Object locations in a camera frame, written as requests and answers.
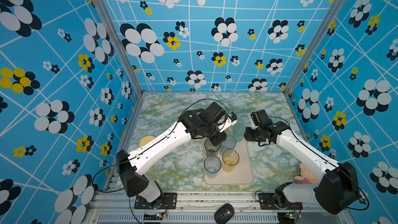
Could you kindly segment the blue-grey translucent cup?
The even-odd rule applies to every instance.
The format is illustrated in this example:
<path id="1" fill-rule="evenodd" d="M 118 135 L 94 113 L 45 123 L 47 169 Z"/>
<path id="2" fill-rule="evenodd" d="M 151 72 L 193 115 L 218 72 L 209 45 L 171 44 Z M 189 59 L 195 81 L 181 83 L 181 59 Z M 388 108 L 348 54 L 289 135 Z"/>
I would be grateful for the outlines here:
<path id="1" fill-rule="evenodd" d="M 223 141 L 220 144 L 220 154 L 223 155 L 223 153 L 228 150 L 228 149 L 234 149 L 236 146 L 236 139 L 231 136 L 231 135 L 227 135 L 227 138 L 225 141 Z"/>

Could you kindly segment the dark smoky cup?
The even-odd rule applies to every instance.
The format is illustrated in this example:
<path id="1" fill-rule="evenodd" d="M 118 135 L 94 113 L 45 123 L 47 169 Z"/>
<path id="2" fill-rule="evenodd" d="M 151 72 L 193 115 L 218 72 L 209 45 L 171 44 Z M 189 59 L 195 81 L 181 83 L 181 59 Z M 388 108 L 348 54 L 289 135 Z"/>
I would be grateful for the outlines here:
<path id="1" fill-rule="evenodd" d="M 220 145 L 213 145 L 210 139 L 206 139 L 204 142 L 205 155 L 208 156 L 216 156 L 219 152 Z"/>

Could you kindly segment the teal cup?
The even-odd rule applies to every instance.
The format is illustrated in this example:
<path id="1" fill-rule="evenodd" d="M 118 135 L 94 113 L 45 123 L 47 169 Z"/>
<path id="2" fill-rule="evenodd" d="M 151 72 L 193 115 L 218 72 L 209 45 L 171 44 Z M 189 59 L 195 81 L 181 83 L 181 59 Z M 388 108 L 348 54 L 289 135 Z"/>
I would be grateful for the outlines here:
<path id="1" fill-rule="evenodd" d="M 241 142 L 244 139 L 245 131 L 246 127 L 241 123 L 237 123 L 233 126 L 233 137 L 235 138 L 237 143 Z"/>

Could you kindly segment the clear colourless cup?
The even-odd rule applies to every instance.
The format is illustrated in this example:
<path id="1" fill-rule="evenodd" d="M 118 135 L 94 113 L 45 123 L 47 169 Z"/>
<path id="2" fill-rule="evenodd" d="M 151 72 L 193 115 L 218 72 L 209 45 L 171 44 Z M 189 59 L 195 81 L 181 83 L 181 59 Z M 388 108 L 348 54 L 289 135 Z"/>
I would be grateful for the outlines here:
<path id="1" fill-rule="evenodd" d="M 244 120 L 241 117 L 237 117 L 237 124 L 244 124 Z"/>

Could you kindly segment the amber cup front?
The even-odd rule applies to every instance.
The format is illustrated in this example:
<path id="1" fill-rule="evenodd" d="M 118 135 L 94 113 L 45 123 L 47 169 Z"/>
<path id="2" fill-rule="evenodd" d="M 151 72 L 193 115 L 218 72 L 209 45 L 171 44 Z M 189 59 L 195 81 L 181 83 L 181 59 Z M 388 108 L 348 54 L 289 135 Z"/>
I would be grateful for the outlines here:
<path id="1" fill-rule="evenodd" d="M 225 172 L 231 172 L 240 161 L 240 156 L 234 149 L 227 149 L 222 154 L 222 169 Z"/>

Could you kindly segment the grey-blue clear cup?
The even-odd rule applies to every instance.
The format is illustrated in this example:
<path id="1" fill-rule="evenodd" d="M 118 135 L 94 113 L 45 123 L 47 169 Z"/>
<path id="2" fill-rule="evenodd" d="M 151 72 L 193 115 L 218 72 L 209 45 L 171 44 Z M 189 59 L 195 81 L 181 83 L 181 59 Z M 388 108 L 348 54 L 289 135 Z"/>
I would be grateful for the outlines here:
<path id="1" fill-rule="evenodd" d="M 217 156 L 208 156 L 204 160 L 205 173 L 211 177 L 215 176 L 221 169 L 221 160 Z"/>

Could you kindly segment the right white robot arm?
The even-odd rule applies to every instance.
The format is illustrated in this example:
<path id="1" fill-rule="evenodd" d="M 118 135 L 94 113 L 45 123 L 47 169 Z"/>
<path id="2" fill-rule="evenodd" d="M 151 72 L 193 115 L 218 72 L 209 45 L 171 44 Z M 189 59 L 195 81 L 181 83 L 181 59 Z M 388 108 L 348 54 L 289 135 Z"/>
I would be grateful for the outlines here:
<path id="1" fill-rule="evenodd" d="M 350 163 L 339 163 L 314 148 L 284 122 L 265 127 L 247 127 L 249 142 L 269 141 L 289 151 L 318 179 L 314 184 L 284 183 L 275 190 L 275 203 L 284 208 L 290 203 L 320 205 L 330 214 L 338 214 L 360 198 L 357 172 Z"/>

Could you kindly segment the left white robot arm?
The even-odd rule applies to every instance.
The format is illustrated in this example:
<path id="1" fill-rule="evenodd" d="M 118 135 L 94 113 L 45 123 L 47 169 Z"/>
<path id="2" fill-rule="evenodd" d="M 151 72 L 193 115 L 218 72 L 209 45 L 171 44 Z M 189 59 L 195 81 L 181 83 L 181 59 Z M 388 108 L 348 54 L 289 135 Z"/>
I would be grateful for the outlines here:
<path id="1" fill-rule="evenodd" d="M 145 173 L 170 151 L 194 138 L 207 138 L 215 146 L 221 144 L 227 138 L 225 130 L 236 122 L 236 114 L 227 114 L 224 110 L 190 110 L 143 147 L 119 151 L 117 171 L 127 197 L 140 196 L 151 204 L 162 201 L 160 187 Z"/>

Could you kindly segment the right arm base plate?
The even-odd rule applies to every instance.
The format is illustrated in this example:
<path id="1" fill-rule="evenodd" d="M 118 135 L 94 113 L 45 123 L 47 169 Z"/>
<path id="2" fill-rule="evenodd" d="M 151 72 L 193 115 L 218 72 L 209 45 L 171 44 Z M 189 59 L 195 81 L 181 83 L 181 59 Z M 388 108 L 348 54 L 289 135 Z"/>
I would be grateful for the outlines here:
<path id="1" fill-rule="evenodd" d="M 284 203 L 278 206 L 273 193 L 256 193 L 256 200 L 259 202 L 261 210 L 276 210 L 276 211 L 298 211 L 303 209 L 301 203 Z"/>

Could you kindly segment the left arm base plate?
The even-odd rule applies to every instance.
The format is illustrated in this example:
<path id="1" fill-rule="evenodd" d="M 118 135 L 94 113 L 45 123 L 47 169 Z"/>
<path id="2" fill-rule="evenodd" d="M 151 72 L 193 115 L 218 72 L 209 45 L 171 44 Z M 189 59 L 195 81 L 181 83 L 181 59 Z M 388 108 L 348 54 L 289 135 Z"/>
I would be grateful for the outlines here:
<path id="1" fill-rule="evenodd" d="M 162 193 L 157 199 L 153 202 L 148 202 L 145 198 L 138 195 L 135 200 L 134 208 L 135 209 L 175 209 L 177 203 L 177 193 L 175 192 L 166 192 Z"/>

